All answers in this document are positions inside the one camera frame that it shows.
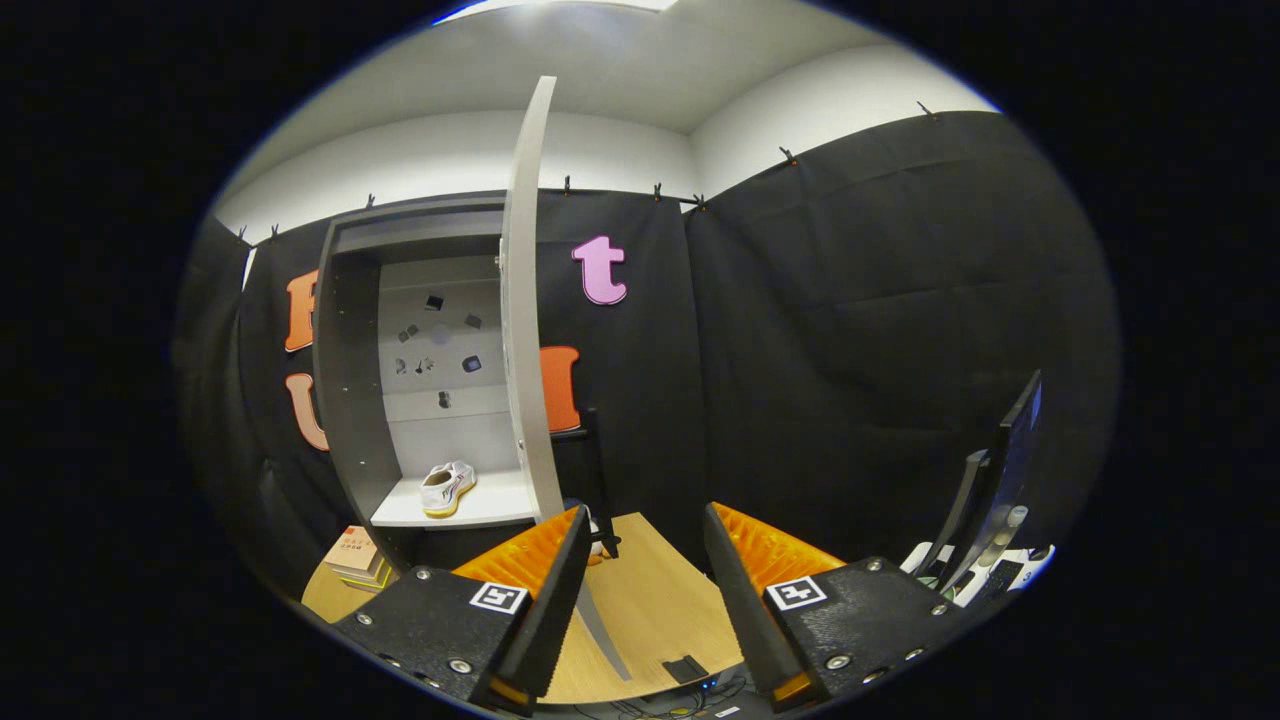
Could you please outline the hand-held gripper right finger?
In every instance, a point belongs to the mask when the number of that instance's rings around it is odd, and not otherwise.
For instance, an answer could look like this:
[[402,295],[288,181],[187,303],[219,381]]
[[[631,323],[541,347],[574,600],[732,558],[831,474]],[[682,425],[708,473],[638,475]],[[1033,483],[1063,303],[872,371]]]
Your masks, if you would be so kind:
[[742,660],[777,714],[859,698],[978,621],[888,559],[846,562],[723,503],[707,505],[703,537]]

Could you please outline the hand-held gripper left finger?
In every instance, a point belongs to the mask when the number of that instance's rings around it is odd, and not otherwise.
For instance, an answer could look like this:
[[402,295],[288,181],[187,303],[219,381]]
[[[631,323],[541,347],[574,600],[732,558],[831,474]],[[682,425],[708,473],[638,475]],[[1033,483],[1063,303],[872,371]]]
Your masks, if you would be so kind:
[[426,691],[530,714],[550,688],[591,546],[576,506],[454,570],[415,566],[332,626]]

